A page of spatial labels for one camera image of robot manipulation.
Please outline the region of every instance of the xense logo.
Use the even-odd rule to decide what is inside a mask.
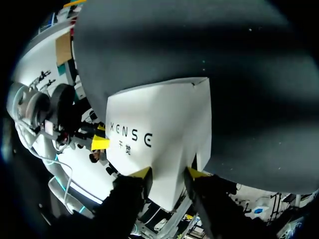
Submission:
[[[116,131],[118,134],[122,134],[122,136],[127,137],[129,129],[127,126],[120,126],[119,124],[114,124],[111,122],[111,131]],[[138,141],[138,130],[137,129],[132,129],[132,140]],[[144,143],[147,147],[152,147],[151,146],[151,137],[153,136],[152,133],[146,133],[144,135]]]

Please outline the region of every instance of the white wall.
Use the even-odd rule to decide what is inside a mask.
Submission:
[[[51,74],[38,85],[42,87],[49,79],[55,79],[56,82],[48,89],[50,94],[57,85],[67,83],[66,75],[60,76],[56,66],[55,39],[69,30],[70,26],[49,36],[30,49],[18,62],[12,79],[16,82],[29,85],[40,75],[41,71],[50,70]]]
[[[68,26],[35,44],[35,46],[32,47],[24,56],[22,56],[18,62],[12,75],[12,79],[16,82],[29,85],[40,75],[41,71],[50,70],[51,74],[38,85],[40,88],[46,84],[49,79],[56,79],[56,82],[54,82],[48,88],[50,95],[57,85],[61,83],[67,84],[66,75],[63,74],[59,76],[56,66],[55,39],[67,33],[70,28],[71,27]],[[77,93],[82,90],[79,89],[80,86],[80,83],[76,85]],[[92,163],[89,159],[89,154],[90,151],[85,148],[76,148],[75,150],[72,150],[69,147],[65,149],[63,154],[60,154],[58,158],[59,161],[64,162],[72,167],[73,182],[96,198],[104,200],[112,190],[112,182],[115,178],[106,172],[105,168],[107,165],[105,165],[105,163],[104,165],[101,162]],[[63,168],[66,173],[70,175],[69,168]]]

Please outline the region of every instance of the yellow tape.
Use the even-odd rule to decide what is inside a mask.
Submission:
[[[102,138],[97,135],[93,137],[91,150],[107,149],[110,146],[110,140],[108,138]]]
[[[138,171],[138,172],[132,173],[132,174],[129,175],[129,176],[131,176],[131,177],[138,177],[138,178],[143,178],[143,179],[144,179],[144,178],[146,177],[148,171],[150,170],[150,168],[151,168],[151,167],[144,168],[144,169],[142,169],[142,170],[140,170],[140,171]]]
[[[209,175],[207,175],[203,172],[198,172],[197,170],[195,170],[193,168],[187,167],[187,169],[188,169],[188,171],[193,179],[199,178],[199,177],[209,177]]]

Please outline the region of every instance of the wire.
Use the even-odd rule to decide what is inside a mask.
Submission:
[[[27,146],[27,149],[29,150],[29,152],[30,152],[33,156],[35,156],[35,157],[37,157],[37,158],[39,158],[39,159],[42,159],[43,161],[49,161],[49,162],[57,163],[57,164],[64,165],[64,166],[67,166],[68,168],[70,168],[71,173],[70,173],[68,182],[67,182],[67,184],[66,184],[66,189],[65,189],[63,201],[64,201],[64,206],[66,207],[66,209],[68,210],[68,212],[69,212],[70,214],[73,214],[72,210],[69,209],[69,207],[67,206],[67,203],[66,203],[68,191],[69,191],[70,184],[71,184],[72,174],[73,174],[73,169],[71,168],[71,166],[69,166],[69,165],[67,165],[67,164],[65,164],[65,163],[62,163],[62,162],[60,162],[60,161],[55,161],[55,159],[52,160],[52,159],[49,159],[49,158],[40,156],[40,155],[39,155],[37,152],[35,152],[35,151],[27,144],[27,142],[25,141],[25,138],[24,138],[24,136],[23,136],[23,134],[22,134],[20,125],[16,124],[16,127],[15,127],[15,128],[17,129],[17,132],[18,132],[18,134],[20,135],[19,138],[20,138],[20,139],[23,139],[23,141],[24,141],[24,144],[23,144],[23,145]]]
[[[275,211],[275,206],[276,206],[276,201],[277,201],[277,194],[275,194],[274,206],[273,206],[273,209],[272,209],[272,211],[271,211],[271,215],[270,215],[270,219],[269,219],[269,221],[268,221],[268,224],[270,224],[271,219],[273,218],[274,211]]]
[[[239,189],[237,189],[237,185],[236,185],[236,189],[237,189],[237,191],[239,191],[239,190],[241,189],[241,187],[243,186],[242,184],[238,184],[238,185],[240,185],[240,188],[239,188]]]
[[[278,214],[279,214],[280,201],[281,201],[281,193],[279,194],[279,199],[278,199],[278,205],[277,205],[277,211],[276,211],[275,219],[277,218],[277,216],[278,216]]]
[[[154,217],[155,215],[160,211],[160,208],[154,213],[154,215],[146,222],[144,223],[144,225],[146,225],[147,223],[149,223]]]
[[[73,2],[70,2],[70,3],[67,3],[67,4],[63,5],[63,7],[73,6],[73,5],[76,5],[76,4],[79,4],[79,3],[83,3],[83,2],[86,2],[86,0],[73,1]]]

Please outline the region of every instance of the gray cloth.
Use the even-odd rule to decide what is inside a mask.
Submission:
[[[209,77],[206,170],[276,192],[319,186],[319,74],[286,18],[263,0],[91,0],[74,51],[98,118],[134,86]]]

